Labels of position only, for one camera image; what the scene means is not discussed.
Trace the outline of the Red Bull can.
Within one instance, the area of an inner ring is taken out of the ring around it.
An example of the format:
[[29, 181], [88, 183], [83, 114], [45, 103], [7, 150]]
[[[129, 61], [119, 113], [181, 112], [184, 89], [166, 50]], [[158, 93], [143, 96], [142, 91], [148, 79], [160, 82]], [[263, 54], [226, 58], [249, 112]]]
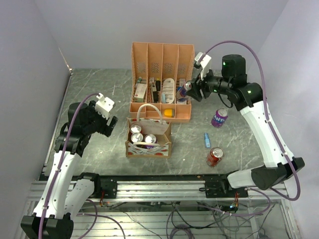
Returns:
[[191, 83], [190, 82], [186, 82], [183, 86], [185, 87], [186, 91], [180, 91], [180, 92], [183, 95], [187, 96], [186, 92], [191, 89]]

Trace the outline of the black and yellow can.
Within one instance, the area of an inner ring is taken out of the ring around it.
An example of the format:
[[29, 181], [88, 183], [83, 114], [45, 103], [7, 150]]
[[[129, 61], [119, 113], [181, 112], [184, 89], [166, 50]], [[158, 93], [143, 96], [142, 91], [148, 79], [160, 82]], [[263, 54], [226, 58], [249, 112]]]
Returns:
[[144, 140], [144, 136], [142, 133], [140, 133], [140, 132], [132, 133], [132, 135], [131, 135], [132, 143], [143, 142], [143, 140]]

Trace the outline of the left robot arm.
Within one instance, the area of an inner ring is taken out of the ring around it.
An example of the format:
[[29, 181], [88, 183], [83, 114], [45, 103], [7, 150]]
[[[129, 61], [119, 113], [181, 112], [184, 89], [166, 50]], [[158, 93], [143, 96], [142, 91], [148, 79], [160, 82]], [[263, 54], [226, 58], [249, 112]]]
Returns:
[[20, 226], [30, 239], [69, 239], [74, 218], [85, 201], [101, 194], [99, 174], [82, 173], [74, 188], [69, 186], [94, 133], [110, 137], [118, 121], [110, 117], [115, 102], [101, 93], [96, 100], [72, 103], [68, 121], [61, 128], [55, 142], [52, 169], [42, 196], [30, 216], [23, 216]]

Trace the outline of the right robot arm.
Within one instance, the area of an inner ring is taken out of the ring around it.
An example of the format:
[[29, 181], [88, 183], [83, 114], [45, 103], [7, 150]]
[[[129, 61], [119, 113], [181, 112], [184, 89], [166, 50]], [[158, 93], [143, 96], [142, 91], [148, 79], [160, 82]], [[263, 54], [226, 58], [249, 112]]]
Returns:
[[228, 174], [227, 180], [220, 184], [220, 193], [231, 197], [237, 188], [250, 186], [267, 190], [300, 171], [305, 162], [294, 156], [280, 136], [263, 99], [262, 87], [247, 81], [245, 58], [238, 54], [223, 56], [220, 77], [214, 75], [210, 66], [211, 57], [198, 53], [194, 59], [191, 90], [187, 95], [199, 102], [212, 93], [226, 95], [248, 123], [264, 162], [260, 167]]

